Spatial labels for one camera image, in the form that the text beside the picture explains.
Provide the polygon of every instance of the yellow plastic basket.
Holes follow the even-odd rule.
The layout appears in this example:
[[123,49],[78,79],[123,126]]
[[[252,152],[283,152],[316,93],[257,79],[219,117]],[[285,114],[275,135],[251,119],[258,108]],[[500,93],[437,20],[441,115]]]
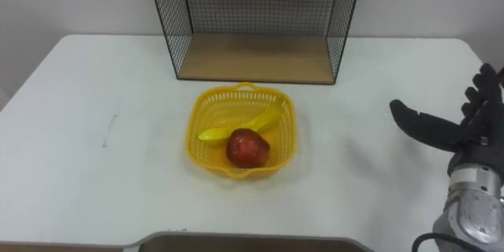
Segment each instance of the yellow plastic basket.
[[[265,167],[236,168],[226,157],[226,144],[209,146],[198,139],[208,128],[234,126],[251,120],[272,105],[280,94],[285,97],[280,121],[259,133],[270,145],[270,159]],[[232,87],[216,87],[199,96],[187,128],[185,150],[196,165],[220,176],[242,179],[272,175],[292,159],[296,143],[296,118],[291,99],[272,88],[239,83]]]

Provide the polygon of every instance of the black robotic finger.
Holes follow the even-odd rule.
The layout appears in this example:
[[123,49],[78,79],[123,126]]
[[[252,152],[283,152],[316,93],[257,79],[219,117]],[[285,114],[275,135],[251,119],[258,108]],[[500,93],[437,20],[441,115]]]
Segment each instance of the black robotic finger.
[[464,117],[471,117],[476,112],[476,106],[472,103],[464,103],[462,105],[462,113],[464,113]]
[[502,102],[497,72],[489,64],[481,66],[480,74],[476,74],[472,78],[472,82],[478,88],[478,94],[482,98]]
[[426,113],[410,109],[400,100],[390,103],[395,123],[409,137],[440,150],[455,152],[459,149],[462,129],[459,125]]
[[467,90],[465,90],[465,97],[467,97],[470,102],[475,103],[481,103],[484,100],[474,87],[468,87]]

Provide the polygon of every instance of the black metal frame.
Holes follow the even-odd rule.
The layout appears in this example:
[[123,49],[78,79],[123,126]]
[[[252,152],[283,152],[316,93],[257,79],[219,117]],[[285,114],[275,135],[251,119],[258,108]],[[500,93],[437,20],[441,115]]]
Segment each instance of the black metal frame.
[[[167,1],[170,2],[172,0],[154,0],[154,1],[156,4],[157,14],[159,16],[161,26],[163,28],[163,35],[165,37],[166,45],[169,50],[169,56],[170,56],[170,59],[172,60],[173,69],[176,74],[176,78],[178,80],[190,80],[190,79],[184,79],[184,78],[179,77],[179,70],[180,70],[181,65],[183,64],[183,59],[185,57],[185,53],[187,52],[187,49],[185,50],[185,52],[183,52],[182,56],[180,56],[180,54],[177,54],[177,55],[179,55],[178,57],[175,56],[174,52],[180,52],[180,46],[176,46],[176,44],[173,42],[173,37],[177,37],[180,35],[179,34],[171,34],[172,31],[169,32],[169,29],[171,28],[173,30],[174,23],[168,22],[166,19],[164,19],[165,13],[171,13],[169,16],[173,16],[173,14],[172,14],[173,11],[170,10],[169,12],[167,12],[168,11],[167,9],[177,9],[177,8],[176,7],[172,8],[171,7],[172,3],[167,3]],[[188,21],[191,33],[190,33],[190,35],[187,34],[187,35],[182,35],[182,36],[192,37],[192,35],[194,33],[198,33],[198,32],[195,31],[195,22],[194,22],[195,19],[193,18],[194,15],[191,12],[191,1],[190,0],[183,0],[183,2],[185,5],[185,10],[187,12],[187,21]],[[353,15],[354,15],[354,10],[355,10],[357,0],[351,0],[351,3],[348,1],[344,1],[344,4],[346,4],[344,7],[337,7],[338,5],[341,6],[341,3],[339,3],[339,2],[338,2],[338,0],[332,0],[331,12],[328,17],[327,29],[326,29],[325,33],[323,34],[326,38],[326,45],[328,48],[329,62],[331,64],[331,70],[333,72],[332,73],[332,76],[333,76],[332,83],[333,84],[336,82],[339,68],[341,66],[341,61],[343,59],[343,52],[344,52],[345,46],[347,44],[347,37],[348,37],[349,30],[350,30],[350,23],[351,23]],[[341,19],[342,17],[339,17],[340,15],[336,14],[336,13],[341,13],[342,12],[341,10],[343,10],[343,12],[344,12],[343,19]],[[184,43],[181,43],[181,44],[187,44],[187,46],[188,46],[190,44],[190,39],[189,39],[189,43],[186,43],[184,41]]]

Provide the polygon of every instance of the red apple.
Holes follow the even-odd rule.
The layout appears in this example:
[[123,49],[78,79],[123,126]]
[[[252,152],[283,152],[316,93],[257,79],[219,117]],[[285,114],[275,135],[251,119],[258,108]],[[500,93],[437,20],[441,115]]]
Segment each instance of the red apple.
[[263,167],[269,159],[269,144],[253,130],[236,129],[228,140],[226,154],[242,169]]

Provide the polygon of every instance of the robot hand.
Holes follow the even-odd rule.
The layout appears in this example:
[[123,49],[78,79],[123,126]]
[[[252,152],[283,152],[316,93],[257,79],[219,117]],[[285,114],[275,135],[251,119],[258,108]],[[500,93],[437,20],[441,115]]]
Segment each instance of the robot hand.
[[413,243],[436,239],[440,251],[504,251],[504,104],[498,74],[488,64],[467,88],[464,119],[455,124],[417,113],[399,100],[390,103],[395,123],[410,137],[440,150],[454,152],[448,164],[450,186],[434,233]]

